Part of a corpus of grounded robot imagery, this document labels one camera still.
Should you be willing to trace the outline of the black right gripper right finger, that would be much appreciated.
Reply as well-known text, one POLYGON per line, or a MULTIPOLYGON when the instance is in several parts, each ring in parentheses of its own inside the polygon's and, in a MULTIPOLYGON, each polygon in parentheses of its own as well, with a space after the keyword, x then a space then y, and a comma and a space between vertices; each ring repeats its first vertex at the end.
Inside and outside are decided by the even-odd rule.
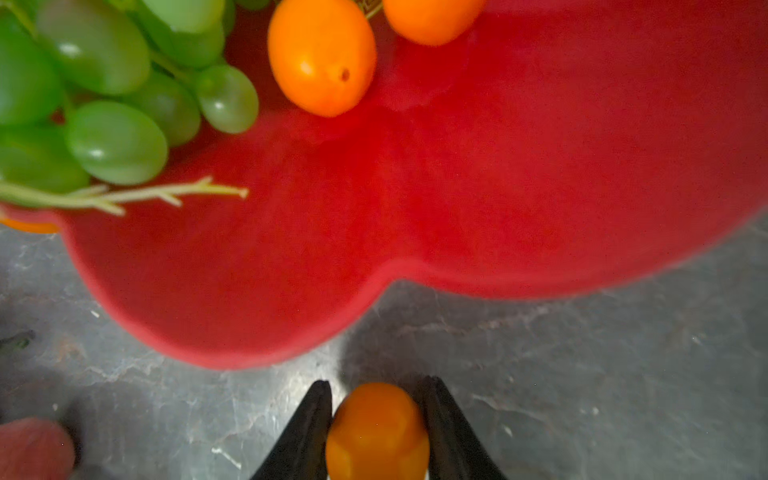
POLYGON ((430 441, 430 479, 505 479, 441 378, 419 382, 419 405, 430 441))

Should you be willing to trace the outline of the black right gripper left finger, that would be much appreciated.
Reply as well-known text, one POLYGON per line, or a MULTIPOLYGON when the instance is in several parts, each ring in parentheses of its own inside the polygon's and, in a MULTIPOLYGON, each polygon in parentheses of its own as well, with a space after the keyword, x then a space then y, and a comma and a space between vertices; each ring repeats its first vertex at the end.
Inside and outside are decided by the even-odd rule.
POLYGON ((331 386, 317 380, 251 479, 327 479, 325 444, 331 422, 331 386))

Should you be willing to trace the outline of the orange fake fruit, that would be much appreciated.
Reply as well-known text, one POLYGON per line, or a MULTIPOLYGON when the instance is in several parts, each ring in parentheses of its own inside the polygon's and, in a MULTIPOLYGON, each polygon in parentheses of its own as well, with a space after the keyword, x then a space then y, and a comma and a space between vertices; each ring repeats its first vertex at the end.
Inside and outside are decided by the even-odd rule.
POLYGON ((402 37, 427 46, 449 43, 483 11, 485 0, 383 0, 384 15, 402 37))
POLYGON ((336 410, 325 446, 330 479, 423 480, 429 459, 421 410, 402 388, 366 383, 336 410))
POLYGON ((50 223, 30 223, 10 218, 3 218, 1 224, 14 230, 26 233, 51 235, 57 234, 59 229, 56 225, 50 223))
POLYGON ((269 23, 267 47, 283 94, 323 117, 355 107, 377 64, 372 27, 357 3, 349 0, 279 2, 269 23))

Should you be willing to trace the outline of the red flower-shaped fruit bowl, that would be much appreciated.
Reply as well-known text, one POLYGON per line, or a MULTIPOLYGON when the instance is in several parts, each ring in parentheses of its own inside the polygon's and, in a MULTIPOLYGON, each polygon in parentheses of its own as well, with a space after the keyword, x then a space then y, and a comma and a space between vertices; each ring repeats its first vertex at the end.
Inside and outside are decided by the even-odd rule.
POLYGON ((203 129, 161 183, 246 198, 93 210, 56 224, 92 295, 142 343, 227 370, 300 355, 405 278, 505 299, 591 291, 717 241, 767 203, 763 1, 491 1, 440 47, 373 20, 374 80, 335 118, 292 105, 269 10, 226 57, 247 133, 203 129))

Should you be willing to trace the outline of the green fake grape bunch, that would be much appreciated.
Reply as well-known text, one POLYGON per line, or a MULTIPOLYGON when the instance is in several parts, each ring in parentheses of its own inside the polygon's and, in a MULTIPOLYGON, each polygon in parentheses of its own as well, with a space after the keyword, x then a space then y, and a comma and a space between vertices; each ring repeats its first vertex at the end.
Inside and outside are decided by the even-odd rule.
POLYGON ((205 177, 158 182, 203 126, 249 130, 257 91, 224 57, 231 1, 5 1, 1 200, 120 215, 128 203, 246 197, 205 177))

